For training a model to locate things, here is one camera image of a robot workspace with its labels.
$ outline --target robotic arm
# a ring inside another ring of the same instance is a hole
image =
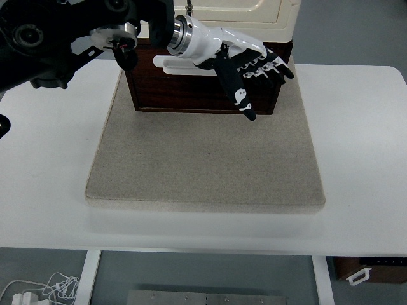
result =
[[[200,69],[214,69],[228,98],[252,121],[256,113],[242,77],[267,86],[284,83],[284,75],[294,77],[253,37],[206,27],[187,15],[174,18],[173,0],[7,0],[0,8],[0,92],[26,81],[35,88],[67,88],[74,73],[104,51],[132,70],[141,20],[149,24],[153,46],[167,47]],[[84,36],[93,46],[76,55],[71,43]]]

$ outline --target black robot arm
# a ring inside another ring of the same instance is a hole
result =
[[[153,45],[170,43],[172,0],[84,0],[74,5],[61,0],[7,0],[0,9],[0,92],[26,81],[35,88],[67,88],[74,73],[103,52],[92,46],[76,55],[71,51],[75,39],[127,22],[140,31],[141,20],[149,23]],[[121,47],[119,41],[112,45]]]

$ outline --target power adapter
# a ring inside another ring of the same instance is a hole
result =
[[[50,300],[38,300],[38,295],[32,292],[26,292],[23,296],[21,294],[15,294],[11,305],[51,305]]]

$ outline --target metal plate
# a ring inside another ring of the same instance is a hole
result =
[[[285,297],[130,290],[127,305],[286,305]]]

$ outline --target white handle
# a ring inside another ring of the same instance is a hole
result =
[[[371,268],[364,268],[360,271],[358,271],[357,273],[349,276],[346,280],[349,281],[350,286],[356,286],[360,283],[363,283],[364,281],[367,281],[368,279],[370,279],[370,273],[369,271],[371,270]],[[354,281],[358,276],[364,275],[363,278]]]
[[[182,59],[175,56],[157,55],[153,60],[157,68],[170,75],[201,75],[216,76],[214,70],[202,70],[193,64],[190,59]]]

